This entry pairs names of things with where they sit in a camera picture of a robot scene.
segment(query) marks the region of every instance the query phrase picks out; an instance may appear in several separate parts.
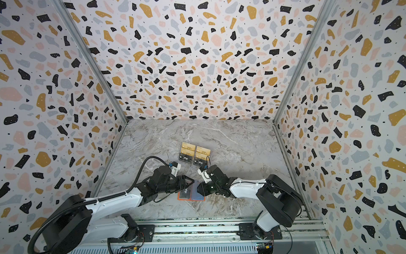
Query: terrazzo pattern wall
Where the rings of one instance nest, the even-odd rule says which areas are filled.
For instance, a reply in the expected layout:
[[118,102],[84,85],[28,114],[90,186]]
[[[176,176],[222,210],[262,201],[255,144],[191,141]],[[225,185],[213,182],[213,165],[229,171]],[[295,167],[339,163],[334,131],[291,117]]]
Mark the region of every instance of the terrazzo pattern wall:
[[22,254],[90,195],[124,123],[48,1],[0,1],[0,23],[0,253]]
[[404,0],[339,1],[277,122],[336,253],[406,253]]
[[322,3],[66,0],[66,7],[130,119],[269,119]]

